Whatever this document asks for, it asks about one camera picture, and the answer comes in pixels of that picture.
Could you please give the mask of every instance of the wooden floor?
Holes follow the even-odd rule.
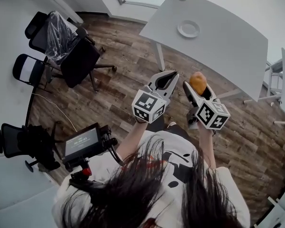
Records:
[[[104,46],[106,53],[99,64],[114,64],[110,69],[95,70],[100,91],[95,93],[89,77],[81,85],[68,88],[65,82],[55,78],[47,86],[53,94],[37,91],[57,104],[70,118],[77,130],[95,122],[110,125],[113,135],[121,141],[134,124],[131,103],[137,90],[149,78],[158,73],[156,60],[149,41],[139,36],[143,24],[110,19],[102,15],[82,15],[96,45]],[[165,113],[165,122],[176,121],[186,129],[188,103],[182,82],[190,75],[201,71],[216,94],[235,87],[214,71],[192,61],[179,53],[163,49],[166,69],[177,70],[180,79],[174,91],[170,108]],[[224,102],[231,113],[225,127],[214,136],[214,150],[218,166],[226,166],[243,194],[250,209],[252,224],[260,219],[270,205],[267,196],[276,198],[285,185],[285,127],[273,124],[274,120],[285,121],[285,114],[277,102],[271,107],[268,102],[244,105],[247,98]],[[57,129],[57,139],[63,140],[75,132],[63,114],[45,99],[35,96],[29,122],[52,127],[56,120],[62,124]],[[198,131],[189,135],[198,144]],[[67,175],[64,168],[50,172],[61,183]]]

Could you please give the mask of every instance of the chair armrest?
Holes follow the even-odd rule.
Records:
[[[89,38],[89,34],[88,32],[86,31],[86,29],[82,28],[82,27],[79,27],[77,30],[76,30],[76,33],[77,35],[81,38],[81,39],[84,39],[86,38],[93,46],[95,45],[95,41],[93,41],[91,38]]]

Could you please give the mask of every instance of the black office chair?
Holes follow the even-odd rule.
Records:
[[[50,171],[59,168],[60,164],[55,161],[52,151],[54,150],[61,159],[55,145],[55,143],[62,143],[62,141],[55,140],[57,123],[60,122],[54,123],[51,135],[41,126],[30,125],[28,128],[25,126],[19,128],[7,123],[2,124],[0,130],[0,153],[4,153],[6,158],[12,158],[18,155],[29,155],[32,158],[36,158],[36,161],[32,163],[25,161],[27,168],[31,172],[33,172],[32,166],[39,162]]]
[[[95,42],[88,37],[85,29],[78,28],[74,33],[56,11],[49,13],[47,19],[36,26],[28,45],[34,50],[45,53],[49,58],[52,54],[53,58],[57,55],[65,55],[54,61],[60,65],[64,80],[70,88],[80,84],[87,75],[90,75],[93,89],[97,92],[93,70],[104,67],[112,68],[114,72],[117,70],[114,65],[96,65],[105,49],[102,47],[97,50],[94,46]]]
[[[34,67],[31,71],[31,74],[29,76],[29,80],[28,81],[23,81],[20,79],[20,75],[21,75],[21,71],[23,69],[23,66],[26,62],[26,60],[29,58],[32,58],[34,59],[36,62],[34,64]],[[39,85],[42,85],[42,83],[40,83],[40,80],[41,80],[41,77],[43,75],[43,72],[44,72],[44,69],[45,69],[45,65],[51,67],[46,67],[46,78],[47,78],[47,82],[44,86],[44,88],[41,88],[39,87]],[[56,73],[52,73],[53,69],[55,67],[53,67],[52,65],[50,65],[49,63],[46,63],[44,61],[41,61],[37,58],[34,58],[34,57],[31,57],[29,55],[26,55],[26,54],[21,54],[17,57],[16,61],[15,61],[15,64],[14,64],[14,67],[13,67],[13,76],[16,80],[19,80],[23,83],[26,83],[28,85],[31,85],[35,88],[39,88],[41,90],[44,90],[46,92],[49,92],[51,93],[50,91],[46,90],[46,86],[48,83],[50,83],[52,81],[52,79],[54,77],[58,77],[58,78],[63,78],[62,75],[60,74],[56,74]]]

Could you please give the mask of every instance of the table leg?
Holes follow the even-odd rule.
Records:
[[[217,95],[217,99],[220,99],[220,100],[231,99],[231,98],[239,96],[242,93],[243,92],[240,89],[235,89],[235,90],[231,90],[226,93]]]
[[[272,95],[272,96],[268,96],[268,97],[262,97],[259,98],[257,101],[261,101],[261,100],[267,100],[267,99],[277,99],[277,98],[281,98],[282,94],[277,94],[277,95]],[[243,101],[244,104],[249,103],[249,102],[253,102],[254,100],[245,100]]]
[[[274,124],[282,124],[282,125],[285,125],[285,122],[274,121]]]
[[[158,68],[161,71],[164,71],[165,70],[165,63],[163,61],[163,54],[162,54],[162,49],[161,49],[162,46],[160,44],[156,43],[155,41],[151,41],[151,44],[153,46],[154,55],[155,55],[155,58],[157,61]]]

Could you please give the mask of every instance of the chair base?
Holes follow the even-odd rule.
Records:
[[[25,161],[25,165],[27,166],[30,172],[34,172],[34,169],[32,166],[36,165],[37,163],[39,163],[39,161],[33,161],[32,163],[28,163],[27,161]]]
[[[113,72],[117,71],[117,67],[114,66],[114,65],[110,65],[110,64],[108,64],[108,65],[106,65],[106,64],[102,64],[102,65],[101,64],[97,64],[97,65],[95,65],[94,68],[108,68],[108,67],[111,67]],[[98,92],[99,89],[96,87],[96,84],[95,84],[95,79],[94,79],[94,76],[93,76],[93,70],[90,71],[89,75],[90,75],[90,79],[91,79],[94,91]]]

